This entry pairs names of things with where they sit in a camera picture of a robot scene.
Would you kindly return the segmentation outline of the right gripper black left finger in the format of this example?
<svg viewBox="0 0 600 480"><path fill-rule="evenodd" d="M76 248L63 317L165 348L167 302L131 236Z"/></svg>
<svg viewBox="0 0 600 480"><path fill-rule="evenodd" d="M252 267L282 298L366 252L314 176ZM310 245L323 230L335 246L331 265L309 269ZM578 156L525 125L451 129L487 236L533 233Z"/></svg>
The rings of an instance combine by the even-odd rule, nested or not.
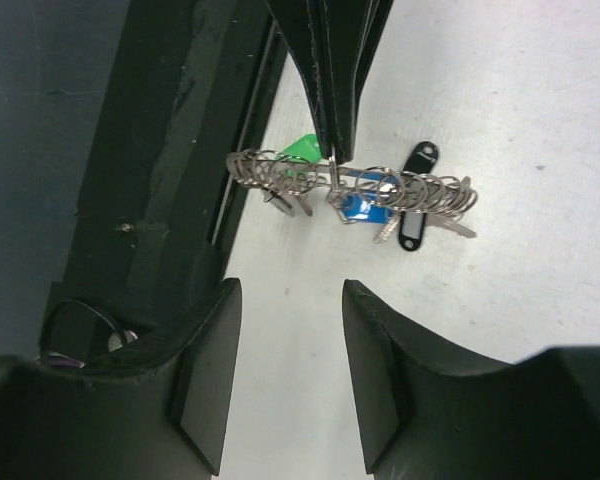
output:
<svg viewBox="0 0 600 480"><path fill-rule="evenodd" d="M242 288L81 369L0 356L0 479L208 479L220 470Z"/></svg>

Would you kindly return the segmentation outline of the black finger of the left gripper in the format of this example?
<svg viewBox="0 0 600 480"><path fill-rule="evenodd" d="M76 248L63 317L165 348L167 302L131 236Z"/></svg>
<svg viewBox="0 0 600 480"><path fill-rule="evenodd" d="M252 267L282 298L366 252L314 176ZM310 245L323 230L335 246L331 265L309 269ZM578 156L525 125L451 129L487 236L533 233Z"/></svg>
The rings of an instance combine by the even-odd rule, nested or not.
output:
<svg viewBox="0 0 600 480"><path fill-rule="evenodd" d="M392 0L322 3L328 152L338 163L353 158L360 98L393 4Z"/></svg>
<svg viewBox="0 0 600 480"><path fill-rule="evenodd" d="M333 151L330 114L325 97L320 17L313 1L269 0L268 8L301 77L323 158Z"/></svg>

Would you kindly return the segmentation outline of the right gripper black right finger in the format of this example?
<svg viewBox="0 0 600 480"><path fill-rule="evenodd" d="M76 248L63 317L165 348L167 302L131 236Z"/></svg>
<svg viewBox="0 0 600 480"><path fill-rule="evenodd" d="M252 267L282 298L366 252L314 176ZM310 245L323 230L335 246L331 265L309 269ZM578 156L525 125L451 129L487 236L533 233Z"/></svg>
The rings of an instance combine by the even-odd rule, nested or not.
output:
<svg viewBox="0 0 600 480"><path fill-rule="evenodd" d="M343 327L376 479L600 479L600 346L514 364L401 315L357 280Z"/></svg>

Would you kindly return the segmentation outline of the large silver keyring disc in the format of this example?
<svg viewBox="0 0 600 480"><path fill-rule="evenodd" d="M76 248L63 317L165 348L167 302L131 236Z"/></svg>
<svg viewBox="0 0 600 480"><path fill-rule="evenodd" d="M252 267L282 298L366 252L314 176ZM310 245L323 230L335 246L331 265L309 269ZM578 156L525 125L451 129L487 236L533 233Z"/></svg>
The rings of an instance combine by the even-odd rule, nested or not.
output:
<svg viewBox="0 0 600 480"><path fill-rule="evenodd" d="M400 171L380 166L352 168L337 165L331 160L315 164L316 173L311 176L277 175L274 166L280 154L273 150L253 149L233 152L227 156L226 165L237 183L246 188L288 196L304 196L322 188L326 191L328 201L336 207L349 193L358 194L364 200L379 205L378 188L381 181L392 175L394 179L389 184L398 184L396 177Z"/></svg>

